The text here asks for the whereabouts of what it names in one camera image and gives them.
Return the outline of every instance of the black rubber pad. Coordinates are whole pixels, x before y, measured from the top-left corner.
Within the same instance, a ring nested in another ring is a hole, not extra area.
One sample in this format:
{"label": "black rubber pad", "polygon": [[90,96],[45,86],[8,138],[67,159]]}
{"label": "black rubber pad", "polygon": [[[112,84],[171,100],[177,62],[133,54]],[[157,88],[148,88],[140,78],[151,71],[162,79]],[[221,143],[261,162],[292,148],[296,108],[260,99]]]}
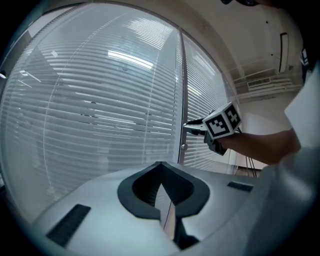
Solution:
{"label": "black rubber pad", "polygon": [[234,181],[231,181],[228,184],[228,187],[231,187],[231,188],[234,188],[237,190],[246,191],[246,192],[251,192],[251,190],[254,188],[254,186],[252,186],[252,185],[247,185],[247,184],[238,183],[238,182],[234,182]]}
{"label": "black rubber pad", "polygon": [[77,204],[46,236],[56,244],[65,247],[90,209],[88,206]]}

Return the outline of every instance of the air vent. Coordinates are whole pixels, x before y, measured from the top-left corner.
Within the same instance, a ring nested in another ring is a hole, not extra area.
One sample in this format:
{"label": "air vent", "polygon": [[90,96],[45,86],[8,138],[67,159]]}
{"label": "air vent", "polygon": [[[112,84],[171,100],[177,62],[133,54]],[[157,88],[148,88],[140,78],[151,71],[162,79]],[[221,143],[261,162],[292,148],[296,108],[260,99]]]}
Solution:
{"label": "air vent", "polygon": [[247,184],[238,183],[234,181],[231,181],[227,186],[237,190],[246,191],[246,192],[251,192],[251,190],[254,188],[254,186],[252,185],[247,185]]}
{"label": "air vent", "polygon": [[262,78],[262,79],[257,79],[254,81],[247,82],[248,88],[255,88],[263,85],[268,85],[270,84],[270,77]]}
{"label": "air vent", "polygon": [[90,209],[88,206],[77,204],[46,236],[56,244],[65,247]]}

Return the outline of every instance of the human arm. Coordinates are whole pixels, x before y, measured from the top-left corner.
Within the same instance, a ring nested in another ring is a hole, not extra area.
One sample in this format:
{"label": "human arm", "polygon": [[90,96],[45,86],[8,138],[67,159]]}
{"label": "human arm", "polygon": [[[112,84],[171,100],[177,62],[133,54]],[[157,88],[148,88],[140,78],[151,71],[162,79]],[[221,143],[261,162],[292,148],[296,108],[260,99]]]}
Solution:
{"label": "human arm", "polygon": [[235,133],[217,140],[224,149],[234,150],[267,165],[276,164],[284,156],[300,149],[293,129],[268,135]]}

